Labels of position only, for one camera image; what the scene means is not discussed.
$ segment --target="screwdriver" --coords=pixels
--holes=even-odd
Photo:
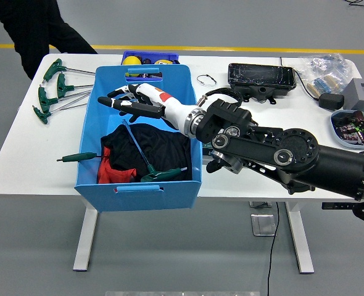
[[[81,160],[93,159],[95,157],[101,157],[101,156],[97,155],[97,153],[94,153],[94,152],[83,152],[83,153],[77,153],[77,154],[63,156],[62,158],[57,159],[57,161],[58,162],[79,162]]]
[[[74,86],[74,85],[65,85],[65,74],[60,73],[57,77],[57,97],[65,97],[65,93],[67,91],[74,91],[76,89],[81,88],[92,88],[93,84],[90,85],[80,85],[80,86]]]
[[[43,82],[45,82],[45,81],[49,82],[49,80],[53,77],[53,75],[55,75],[57,72],[62,72],[62,71],[72,71],[72,72],[78,72],[78,73],[87,74],[87,75],[95,75],[94,72],[67,68],[62,65],[61,59],[57,59],[52,63],[52,65],[46,71]]]
[[[141,156],[143,157],[146,165],[147,165],[147,170],[149,171],[149,174],[146,176],[143,176],[141,178],[141,182],[161,182],[161,181],[167,181],[169,179],[172,179],[176,176],[178,176],[179,174],[182,173],[182,171],[187,170],[188,168],[172,168],[168,171],[156,171],[155,168],[153,167],[153,165],[151,165],[148,161],[148,159],[146,158],[146,156],[144,155],[144,152],[141,150],[140,146],[138,145],[138,142],[136,140],[136,138],[133,135],[133,132],[130,129],[130,126],[128,125],[127,121],[125,119],[123,119],[123,124],[126,126],[126,129],[128,131],[128,133],[130,134],[131,138],[133,139],[136,147],[139,150],[139,153],[141,154]]]
[[[57,109],[54,109],[52,112],[46,112],[46,113],[42,113],[38,108],[36,108],[33,105],[33,109],[34,109],[34,113],[35,115],[44,123],[47,124],[48,123],[48,117],[50,117],[52,114],[54,114],[55,112],[58,111],[62,111],[62,110],[67,110],[69,108],[67,108],[68,106],[72,105],[73,103],[76,103],[82,99],[84,99],[85,97],[89,96],[90,93],[84,94],[83,96],[79,97],[78,99],[73,100],[72,102],[69,102],[68,104],[65,104]]]
[[[41,109],[42,109],[42,112],[44,113],[48,113],[49,112],[49,108],[51,105],[53,104],[56,104],[58,102],[62,102],[66,99],[69,99],[71,97],[76,97],[76,96],[80,96],[80,95],[83,95],[83,94],[88,94],[90,93],[90,90],[88,91],[82,91],[82,92],[77,92],[75,94],[69,94],[68,96],[65,96],[63,98],[57,98],[57,97],[54,97],[52,99],[48,99],[46,97],[46,91],[45,91],[45,88],[43,86],[39,86],[38,88],[38,99],[39,99],[39,105],[41,106]]]

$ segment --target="gray box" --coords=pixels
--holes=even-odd
[[[344,95],[344,110],[364,112],[364,79],[353,78],[341,93]]]

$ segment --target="black robotic arm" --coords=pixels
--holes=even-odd
[[[318,187],[352,197],[361,201],[352,210],[364,220],[364,154],[319,145],[315,136],[303,129],[258,126],[251,113],[240,108],[242,100],[233,93],[229,95],[237,103],[217,99],[205,111],[201,108],[202,100],[197,105],[182,105],[146,83],[121,89],[136,97],[145,96],[145,102],[152,105],[151,110],[145,107],[143,112],[142,103],[120,104],[109,97],[99,97],[98,101],[131,113],[135,118],[161,117],[185,136],[210,142],[213,160],[207,165],[209,173],[224,167],[238,174],[245,167],[280,183],[290,194]]]

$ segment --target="black cloth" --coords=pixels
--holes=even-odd
[[[144,155],[156,171],[186,167],[188,169],[172,181],[192,180],[189,138],[180,133],[162,131],[145,123],[130,125],[130,128]],[[144,159],[124,125],[119,125],[114,132],[102,137],[101,145],[111,150],[109,162],[114,170],[135,168],[137,181],[149,174]]]
[[[96,54],[83,37],[65,23],[56,0],[0,0],[0,21],[33,79],[49,45],[69,54]]]

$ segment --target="floor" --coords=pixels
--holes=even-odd
[[[58,2],[65,21],[102,54],[158,45],[180,46],[180,55],[218,56],[299,57],[329,49],[354,61],[364,78],[364,7],[342,0]],[[11,44],[1,23],[0,44]],[[0,148],[30,82],[19,55],[0,47]],[[299,274],[283,203],[279,210],[270,295],[364,295],[364,222],[350,211],[307,204],[302,218],[315,273]],[[84,212],[79,199],[0,198],[0,295],[267,294],[272,238],[252,235],[250,214],[275,215],[275,205],[253,211],[245,202],[199,199],[192,210],[103,213],[89,269],[77,273]]]

